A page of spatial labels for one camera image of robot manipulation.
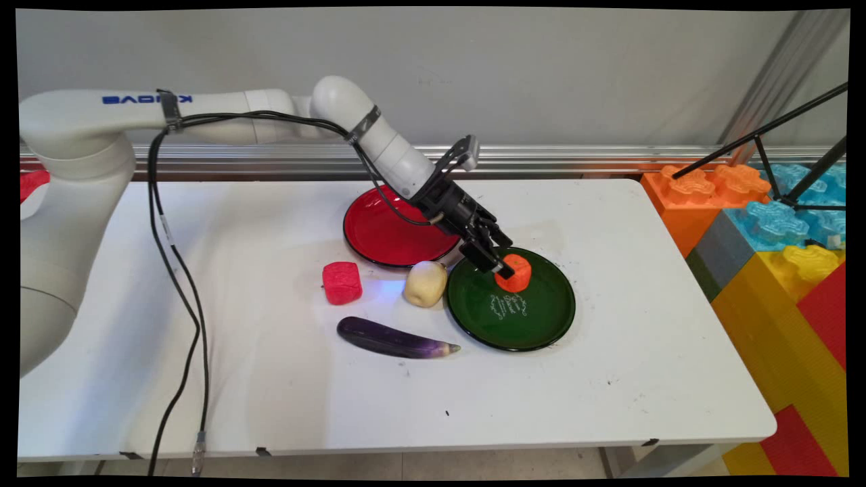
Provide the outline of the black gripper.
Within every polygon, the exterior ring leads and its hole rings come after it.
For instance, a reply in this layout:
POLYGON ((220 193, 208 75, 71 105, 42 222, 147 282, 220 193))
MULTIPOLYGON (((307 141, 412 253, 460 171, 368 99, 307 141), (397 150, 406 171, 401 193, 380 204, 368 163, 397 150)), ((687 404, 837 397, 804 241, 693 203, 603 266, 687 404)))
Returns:
POLYGON ((495 216, 450 178, 429 179, 409 203, 421 210, 424 218, 439 218, 435 225, 440 230, 463 239, 459 252, 480 272, 499 273, 506 267, 494 244, 508 248, 513 241, 495 216))

